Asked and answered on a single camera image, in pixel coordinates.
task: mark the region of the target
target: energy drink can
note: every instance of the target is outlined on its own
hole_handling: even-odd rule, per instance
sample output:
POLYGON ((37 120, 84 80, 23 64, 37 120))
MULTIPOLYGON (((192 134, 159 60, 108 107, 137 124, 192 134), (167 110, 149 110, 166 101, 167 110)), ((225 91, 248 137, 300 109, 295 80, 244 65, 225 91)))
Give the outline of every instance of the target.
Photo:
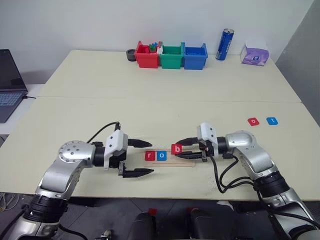
POLYGON ((220 45, 215 56, 217 60, 223 61, 226 59, 234 33, 235 31, 230 28, 225 28, 223 30, 221 40, 220 40, 220 45))

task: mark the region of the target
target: green bin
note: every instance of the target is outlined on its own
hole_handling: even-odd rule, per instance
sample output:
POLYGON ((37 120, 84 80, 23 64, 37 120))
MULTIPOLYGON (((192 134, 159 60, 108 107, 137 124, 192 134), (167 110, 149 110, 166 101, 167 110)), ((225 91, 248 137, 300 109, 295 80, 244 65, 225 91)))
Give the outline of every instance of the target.
POLYGON ((180 46, 164 46, 161 42, 162 53, 159 54, 163 69, 180 69, 184 57, 184 48, 180 46))

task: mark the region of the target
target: table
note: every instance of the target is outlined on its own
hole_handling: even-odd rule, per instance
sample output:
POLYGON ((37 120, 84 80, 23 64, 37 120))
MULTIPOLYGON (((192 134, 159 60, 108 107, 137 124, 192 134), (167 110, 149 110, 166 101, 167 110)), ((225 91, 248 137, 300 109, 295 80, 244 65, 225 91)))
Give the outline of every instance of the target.
MULTIPOLYGON (((103 125, 119 120, 131 138, 169 149, 172 143, 195 137, 196 127, 206 121, 218 136, 238 130, 252 132, 270 154, 286 181, 303 200, 320 200, 320 128, 302 103, 290 102, 208 102, 155 99, 108 99, 90 97, 40 97, 22 117, 0 148, 1 191, 34 193, 59 147, 71 140, 87 141, 103 125), (251 127, 247 119, 256 117, 260 125, 251 127), (276 117, 278 125, 268 125, 266 117, 276 117)), ((113 128, 95 140, 106 141, 113 128)), ((143 167, 144 149, 130 148, 128 169, 143 167)), ((218 160, 219 172, 230 160, 218 160)), ((117 169, 84 169, 73 196, 142 197, 184 199, 256 200, 250 186, 240 186, 220 194, 213 183, 211 162, 196 167, 157 167, 149 175, 121 178, 117 169)), ((226 182, 245 175, 238 164, 226 182)))
MULTIPOLYGON (((27 84, 29 97, 36 97, 44 84, 27 84)), ((34 98, 23 99, 19 106, 14 110, 6 123, 0 123, 0 135, 9 135, 17 125, 19 119, 28 111, 31 104, 35 101, 34 98)))
POLYGON ((203 70, 139 68, 125 52, 73 50, 39 93, 81 97, 172 101, 285 102, 301 100, 269 58, 266 65, 240 63, 239 55, 203 70))

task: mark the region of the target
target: gray floor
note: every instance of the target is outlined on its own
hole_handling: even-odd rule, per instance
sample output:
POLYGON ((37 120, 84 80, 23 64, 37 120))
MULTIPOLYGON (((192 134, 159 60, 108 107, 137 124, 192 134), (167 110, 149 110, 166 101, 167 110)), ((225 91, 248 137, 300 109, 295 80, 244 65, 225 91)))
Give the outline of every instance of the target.
MULTIPOLYGON (((18 205, 9 211, 0 212, 0 232, 18 214, 31 196, 20 195, 18 205)), ((275 234, 264 211, 236 213, 229 206, 219 205, 213 200, 144 199, 144 198, 100 198, 95 207, 69 204, 61 218, 61 224, 87 236, 89 240, 99 237, 107 229, 114 232, 114 240, 127 239, 135 217, 157 209, 157 240, 183 239, 188 234, 185 227, 187 208, 200 208, 211 215, 219 216, 217 229, 228 231, 230 236, 248 236, 257 240, 275 239, 275 234)), ((307 202, 307 206, 320 221, 320 202, 307 202)), ((78 236, 58 231, 55 240, 79 240, 78 236)))

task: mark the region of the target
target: purple tissue box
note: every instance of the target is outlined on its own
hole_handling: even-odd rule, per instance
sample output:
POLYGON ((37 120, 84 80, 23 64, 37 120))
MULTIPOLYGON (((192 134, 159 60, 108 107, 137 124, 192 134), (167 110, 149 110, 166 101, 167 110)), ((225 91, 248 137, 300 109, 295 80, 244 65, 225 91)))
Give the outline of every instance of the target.
POLYGON ((240 54, 242 64, 264 66, 269 58, 266 43, 258 41, 246 41, 240 54))

